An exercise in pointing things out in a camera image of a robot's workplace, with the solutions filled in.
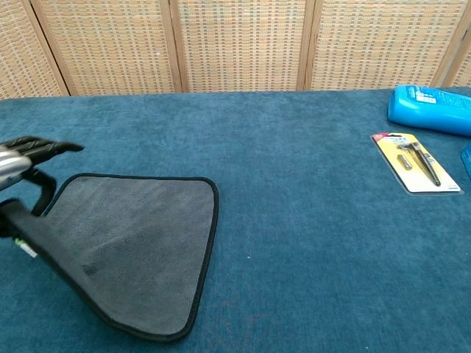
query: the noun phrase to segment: gray mat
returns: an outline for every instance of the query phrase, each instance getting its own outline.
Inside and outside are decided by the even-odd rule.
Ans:
[[[217,222],[208,179],[80,174],[45,218],[2,212],[108,323],[152,340],[191,329]]]

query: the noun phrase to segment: blue tabletop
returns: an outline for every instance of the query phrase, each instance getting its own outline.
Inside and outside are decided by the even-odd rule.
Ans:
[[[452,91],[471,95],[471,88]],[[390,124],[390,90],[12,99],[0,140],[85,146],[44,163],[208,177],[219,222],[202,301],[176,343],[102,322],[40,258],[0,241],[3,352],[468,352],[468,139]],[[464,190],[409,196],[370,139],[415,134]],[[32,205],[25,182],[2,192]]]

